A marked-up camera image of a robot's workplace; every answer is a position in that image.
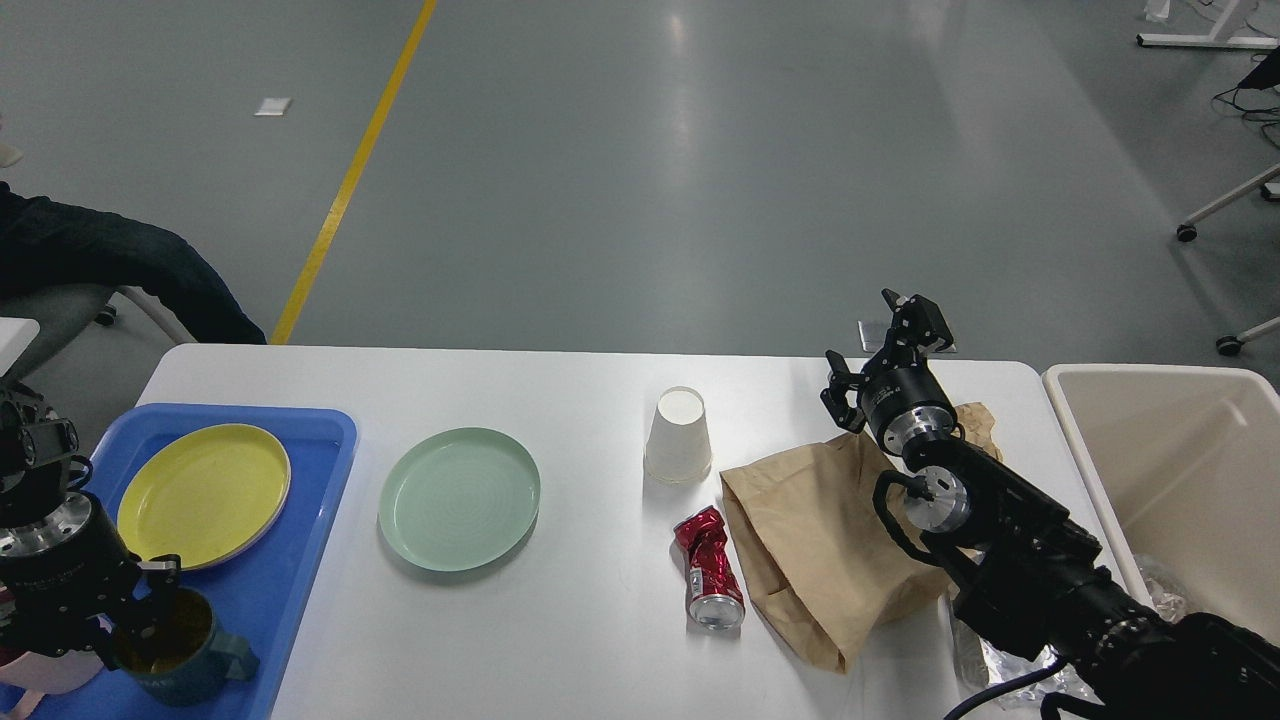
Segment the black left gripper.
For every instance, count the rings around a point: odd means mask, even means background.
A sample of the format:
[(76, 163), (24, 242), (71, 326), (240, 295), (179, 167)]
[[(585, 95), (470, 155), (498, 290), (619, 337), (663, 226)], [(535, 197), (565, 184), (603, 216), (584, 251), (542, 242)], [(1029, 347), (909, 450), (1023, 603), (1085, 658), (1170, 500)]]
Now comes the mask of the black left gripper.
[(113, 670), (159, 659), (172, 634), (180, 556), (134, 556), (93, 495), (67, 496), (61, 511), (49, 528), (51, 544), (32, 550), (3, 541), (3, 588), (12, 594), (3, 647), (44, 656), (92, 652), (108, 656)]

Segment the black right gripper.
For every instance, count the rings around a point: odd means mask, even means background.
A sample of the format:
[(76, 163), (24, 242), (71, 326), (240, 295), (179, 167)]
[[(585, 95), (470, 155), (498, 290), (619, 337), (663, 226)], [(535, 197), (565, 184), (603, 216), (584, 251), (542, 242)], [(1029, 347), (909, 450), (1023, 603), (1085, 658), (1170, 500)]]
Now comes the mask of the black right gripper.
[(881, 296), (891, 319), (881, 348), (867, 361), (867, 370), (876, 374), (869, 380), (852, 372), (842, 354), (827, 350), (828, 384), (820, 401), (838, 428), (859, 434), (867, 424), (883, 451), (902, 451), (920, 436), (951, 436), (957, 429), (954, 405), (925, 366), (932, 354), (954, 348), (955, 336), (940, 306), (925, 296), (890, 288)]

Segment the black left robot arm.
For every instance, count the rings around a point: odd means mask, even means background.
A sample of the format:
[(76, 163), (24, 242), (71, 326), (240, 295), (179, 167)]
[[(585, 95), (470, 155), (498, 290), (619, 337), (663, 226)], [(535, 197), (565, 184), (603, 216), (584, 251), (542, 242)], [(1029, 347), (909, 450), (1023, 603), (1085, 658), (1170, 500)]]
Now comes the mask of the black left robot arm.
[(114, 632), (154, 635), (170, 616), (182, 559), (142, 559), (84, 487), (93, 464), (72, 420), (23, 384), (1, 398), (3, 646), (59, 659), (92, 652), (119, 667)]

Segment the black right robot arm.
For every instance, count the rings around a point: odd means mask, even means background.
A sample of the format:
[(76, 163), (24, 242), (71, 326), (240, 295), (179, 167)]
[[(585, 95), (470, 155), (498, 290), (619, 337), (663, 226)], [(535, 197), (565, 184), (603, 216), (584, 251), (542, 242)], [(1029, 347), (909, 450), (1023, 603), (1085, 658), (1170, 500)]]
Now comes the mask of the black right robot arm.
[(904, 464), (877, 478), (876, 515), (909, 557), (945, 570), (956, 618), (980, 638), (1027, 660), (1053, 653), (948, 716), (1071, 667), (1094, 700), (1048, 693), (1043, 719), (1275, 719), (1277, 647), (1210, 612), (1166, 621), (1130, 597), (1065, 506), (965, 438), (928, 365), (954, 345), (940, 306), (919, 293), (882, 297), (892, 318), (881, 348), (859, 372), (828, 351), (820, 395), (837, 427), (868, 430)]

